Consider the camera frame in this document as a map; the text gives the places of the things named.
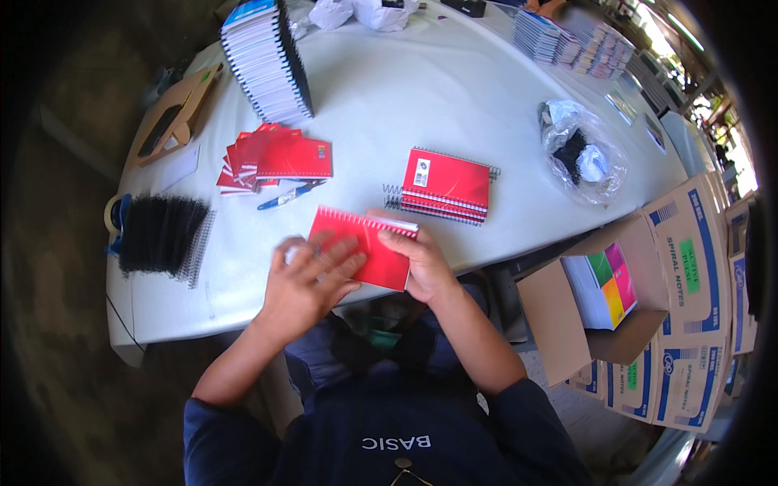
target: stack of notebooks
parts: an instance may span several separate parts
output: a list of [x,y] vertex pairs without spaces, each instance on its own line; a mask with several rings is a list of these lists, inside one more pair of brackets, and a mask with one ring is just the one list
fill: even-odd
[[283,0],[238,5],[224,22],[221,38],[240,87],[263,121],[295,124],[313,116]]
[[226,152],[216,181],[225,196],[255,194],[285,180],[300,185],[332,178],[330,144],[278,124],[241,132]]
[[624,72],[635,51],[613,27],[576,12],[560,26],[519,10],[513,21],[513,44],[539,64],[609,79]]
[[367,255],[367,261],[352,279],[402,292],[408,283],[410,261],[407,257],[389,250],[378,240],[378,232],[382,229],[415,240],[419,226],[410,222],[355,215],[319,206],[310,234],[314,235],[324,230],[334,233],[333,237],[322,246],[322,251],[327,251],[330,246],[347,236],[354,236],[358,242],[354,253],[364,253]]
[[498,175],[496,167],[412,149],[400,195],[386,206],[480,226],[489,211],[489,182]]
[[586,329],[614,330],[637,306],[635,289],[618,243],[602,253],[562,257]]
[[520,10],[513,23],[513,44],[533,61],[551,64],[561,29],[550,20]]

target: person's right hand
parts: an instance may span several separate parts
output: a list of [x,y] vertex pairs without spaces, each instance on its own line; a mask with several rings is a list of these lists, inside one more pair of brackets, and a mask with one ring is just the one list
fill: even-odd
[[527,0],[527,3],[522,8],[532,13],[538,13],[540,11],[540,2],[538,0]]
[[[368,214],[396,219],[396,216],[383,212],[368,211]],[[386,229],[378,232],[378,240],[389,250],[405,255],[411,261],[408,293],[419,302],[429,305],[433,300],[448,295],[452,289],[459,288],[443,252],[424,228],[419,228],[416,241]]]

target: hand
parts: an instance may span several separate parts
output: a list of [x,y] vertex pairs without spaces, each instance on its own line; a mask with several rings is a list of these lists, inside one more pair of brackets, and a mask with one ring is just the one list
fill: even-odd
[[540,2],[538,0],[527,0],[527,4],[524,5],[524,10],[528,10],[532,13],[538,13],[540,10]]
[[[315,326],[322,317],[361,284],[349,278],[367,261],[364,253],[352,254],[357,247],[355,237],[339,240],[327,251],[318,248],[332,237],[325,231],[309,241],[301,237],[287,238],[273,252],[265,290],[265,305],[252,324],[263,327],[266,335],[286,345]],[[286,252],[296,246],[291,263]]]
[[[367,214],[397,218],[395,215],[374,210],[369,210]],[[431,305],[436,299],[448,295],[451,289],[459,288],[459,282],[448,266],[443,252],[424,228],[419,228],[416,241],[386,229],[378,232],[378,240],[389,250],[405,255],[411,261],[408,293],[419,302]]]

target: white table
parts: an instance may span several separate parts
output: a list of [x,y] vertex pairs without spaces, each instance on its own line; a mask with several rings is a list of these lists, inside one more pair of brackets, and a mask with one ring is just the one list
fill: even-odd
[[[456,271],[603,225],[685,179],[672,146],[662,154],[642,119],[629,127],[608,104],[604,95],[615,82],[538,67],[495,32],[504,36],[510,21],[494,5],[479,21],[427,5],[401,32],[377,33],[350,21],[298,43],[316,110],[300,128],[332,142],[334,177],[280,208],[258,212],[252,197],[222,198],[216,189],[225,147],[238,132],[260,124],[226,70],[191,142],[200,147],[198,170],[168,190],[204,198],[218,211],[197,287],[190,290],[165,274],[125,279],[117,260],[107,259],[110,342],[128,364],[140,364],[148,343],[245,327],[262,307],[271,249],[285,236],[307,235],[319,204],[358,213],[381,207],[382,184],[402,182],[415,145],[502,168],[490,188],[484,226],[413,215],[437,237]],[[188,72],[222,59],[214,44]],[[636,90],[622,93],[638,111],[650,113]],[[572,97],[614,128],[630,167],[619,200],[607,209],[577,204],[551,180],[536,115],[538,103],[549,97]],[[188,149],[144,168],[125,167],[118,193],[158,192],[164,167]],[[385,293],[365,285],[347,301]]]

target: person's left hand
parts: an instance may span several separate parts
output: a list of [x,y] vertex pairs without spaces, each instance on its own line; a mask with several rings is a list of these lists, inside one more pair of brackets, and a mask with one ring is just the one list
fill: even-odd
[[[318,249],[332,238],[332,232],[287,238],[273,252],[265,289],[265,306],[252,324],[263,327],[266,335],[286,345],[305,334],[311,327],[361,284],[350,281],[367,261],[364,253],[353,253],[355,237],[339,240],[327,251]],[[292,261],[286,263],[286,252],[296,246]]]

